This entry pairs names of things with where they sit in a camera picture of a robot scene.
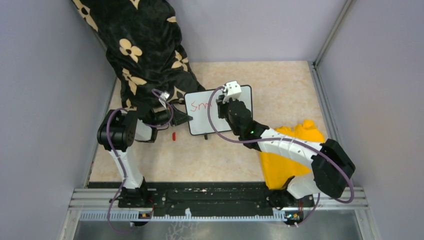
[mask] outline beige countertop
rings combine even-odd
[[[271,128],[294,127],[311,119],[327,137],[326,127],[306,61],[200,62],[191,63],[197,80],[206,89],[229,81],[252,87],[253,119]],[[121,107],[117,84],[110,108]],[[176,141],[172,140],[173,132]],[[231,132],[225,136],[237,139]],[[138,168],[146,181],[246,182],[264,181],[259,153],[230,143],[215,134],[192,136],[188,124],[159,131],[155,143],[133,145]],[[120,182],[113,158],[99,146],[91,182]]]

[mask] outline yellow towel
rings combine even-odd
[[[291,127],[282,126],[275,129],[277,132],[305,141],[325,142],[323,134],[318,131],[314,121],[304,120],[292,130]],[[261,152],[260,161],[266,185],[270,190],[281,189],[284,183],[292,176],[301,176],[309,173],[306,166],[274,153]]]

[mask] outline black floral fabric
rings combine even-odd
[[[82,18],[106,44],[106,58],[121,82],[123,107],[160,105],[204,90],[192,72],[175,11],[165,0],[72,0]]]

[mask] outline cable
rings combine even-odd
[[[304,211],[304,203],[302,199],[299,199],[299,212],[302,213]]]
[[[261,139],[253,139],[253,140],[234,140],[234,139],[230,139],[228,137],[225,137],[224,135],[222,135],[217,128],[214,126],[214,123],[212,122],[212,118],[211,118],[211,103],[212,103],[212,99],[214,99],[215,94],[219,91],[222,90],[224,88],[224,86],[220,86],[217,89],[215,89],[212,94],[210,95],[209,101],[208,101],[208,105],[207,105],[207,119],[209,120],[209,124],[212,127],[213,131],[222,139],[227,140],[228,142],[231,143],[236,143],[236,144],[251,144],[251,143],[257,143],[257,142],[265,142],[265,141],[285,141],[285,142],[293,142],[297,145],[300,145],[304,148],[307,148],[313,152],[315,152],[316,154],[320,155],[321,157],[323,157],[325,160],[327,160],[327,162],[329,162],[344,178],[344,180],[346,180],[347,185],[349,186],[349,190],[350,190],[350,198],[348,200],[340,200],[337,198],[334,198],[334,200],[336,200],[339,203],[343,203],[343,204],[349,204],[351,203],[354,198],[355,198],[355,190],[354,190],[354,184],[352,182],[352,180],[349,179],[349,177],[346,175],[346,173],[331,159],[329,158],[327,155],[325,155],[324,153],[318,151],[317,149],[309,146],[308,144],[305,144],[301,141],[297,141],[291,138],[278,138],[278,137],[269,137],[269,138],[261,138]],[[310,213],[307,215],[307,217],[305,217],[302,221],[302,223],[307,220],[310,215],[315,211],[315,209],[318,206],[318,202],[320,200],[321,195],[318,193],[318,198],[315,202],[315,206],[312,208],[312,210],[310,211]]]
[[[166,99],[161,98],[161,96],[157,94],[157,93],[161,94],[161,93],[162,93],[161,91],[159,91],[159,90],[157,90],[157,89],[153,88],[153,89],[151,90],[151,92],[152,92],[152,93],[153,93],[153,95],[155,95],[158,99],[162,99],[162,100],[164,100],[164,101],[165,101],[165,103],[166,103],[166,104],[170,107],[170,109],[171,109],[171,117],[169,118],[169,120],[168,120],[168,122],[167,122],[167,123],[165,123],[164,125],[161,125],[161,126],[149,125],[149,124],[146,124],[146,123],[144,123],[144,124],[145,124],[145,125],[147,125],[147,126],[149,126],[149,127],[152,127],[152,128],[162,128],[162,127],[165,127],[165,126],[169,125],[169,123],[172,121],[172,118],[174,117],[174,110],[173,110],[172,106],[171,106],[171,105],[170,105],[170,104],[166,101]],[[112,149],[113,153],[115,154],[116,158],[118,159],[118,162],[119,162],[120,168],[122,169],[122,173],[123,173],[123,180],[122,180],[122,183],[120,184],[120,186],[119,186],[118,190],[116,191],[115,195],[113,196],[112,200],[110,201],[110,205],[109,205],[109,208],[108,208],[108,210],[107,210],[107,216],[106,216],[106,218],[107,218],[107,223],[109,224],[109,227],[110,227],[113,231],[115,231],[115,232],[117,232],[117,233],[120,233],[120,234],[125,234],[125,233],[129,233],[129,232],[133,231],[133,230],[134,230],[134,228],[130,228],[130,230],[127,230],[127,231],[120,231],[120,230],[117,230],[116,228],[114,228],[114,227],[112,226],[112,222],[111,222],[111,210],[112,210],[112,206],[113,206],[113,204],[114,204],[115,200],[117,199],[118,194],[121,192],[122,188],[124,187],[125,182],[127,181],[127,170],[125,169],[124,164],[123,164],[123,162],[122,162],[122,160],[121,160],[121,157],[119,156],[119,154],[118,154],[117,150],[115,149],[114,145],[112,144],[112,139],[111,139],[111,134],[110,134],[110,128],[111,128],[111,122],[112,122],[112,119],[114,119],[114,116],[115,116],[115,115],[117,114],[117,112],[119,112],[119,111],[125,111],[125,112],[128,112],[128,110],[127,110],[127,109],[125,109],[125,108],[121,107],[121,108],[117,108],[117,109],[115,109],[115,110],[114,110],[114,111],[110,114],[109,119],[107,120],[107,124],[106,124],[106,137],[107,137],[107,142],[109,143],[110,148]]]
[[[167,130],[167,129],[169,129],[170,128],[170,126],[168,125],[166,128],[161,128],[161,129],[158,129],[158,131],[163,131],[163,130]]]
[[[119,112],[121,110],[122,111],[125,111],[125,112],[128,112],[128,110],[125,109],[125,108],[123,108],[123,107],[115,109],[110,114],[109,119],[107,120],[107,124],[106,124],[107,142],[109,143],[110,148],[112,149],[113,153],[117,157],[118,162],[119,162],[119,165],[120,165],[120,168],[122,169],[122,173],[123,173],[122,183],[120,184],[118,190],[116,191],[115,195],[113,196],[112,200],[110,201],[109,209],[107,210],[107,216],[106,216],[106,218],[107,218],[107,223],[109,224],[109,227],[113,231],[115,231],[115,232],[117,232],[119,234],[126,234],[126,233],[132,232],[134,230],[134,228],[130,228],[129,230],[126,230],[126,231],[120,231],[120,230],[117,230],[116,228],[114,228],[114,226],[112,226],[112,222],[111,222],[111,209],[112,209],[112,206],[113,206],[115,200],[117,199],[118,194],[121,192],[122,188],[124,187],[125,182],[127,181],[127,170],[125,170],[125,167],[124,167],[124,164],[122,163],[121,157],[119,156],[117,150],[115,149],[114,145],[112,144],[112,139],[111,139],[111,134],[110,134],[110,128],[111,128],[112,119],[117,114],[117,112]]]
[[[156,129],[158,129],[158,128],[163,128],[163,127],[165,127],[165,126],[168,126],[168,125],[170,124],[170,122],[172,121],[172,118],[174,117],[174,109],[173,109],[172,105],[171,105],[169,102],[167,102],[167,100],[166,100],[166,99],[163,99],[163,98],[160,96],[160,94],[162,94],[162,92],[161,92],[160,90],[157,90],[157,89],[153,88],[153,89],[151,90],[151,93],[152,93],[155,97],[157,97],[158,99],[162,99],[162,100],[165,102],[165,104],[169,107],[169,109],[170,109],[170,111],[171,111],[171,117],[170,117],[170,118],[169,118],[169,120],[168,120],[165,124],[163,124],[163,125],[150,125],[150,124],[147,124],[147,123],[145,123],[144,125],[149,126],[149,127],[152,127],[152,128],[156,128]]]
[[[155,202],[152,199],[149,199],[149,201],[153,204],[153,206],[151,207],[151,211],[148,213],[149,216],[141,217],[142,219],[151,219],[153,212],[155,211]]]

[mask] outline whiteboard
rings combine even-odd
[[[205,135],[214,133],[211,125],[208,121],[208,102],[211,94],[214,90],[197,91],[186,93],[184,96],[185,110],[187,114],[193,117],[193,120],[188,122],[188,128],[190,129],[191,135]],[[213,125],[218,132],[230,131],[231,128],[225,119],[218,118],[218,96],[223,94],[219,90],[211,103],[210,106],[210,117]],[[241,95],[238,98],[239,101],[243,101],[246,108],[252,112],[252,88],[249,85],[241,86]]]

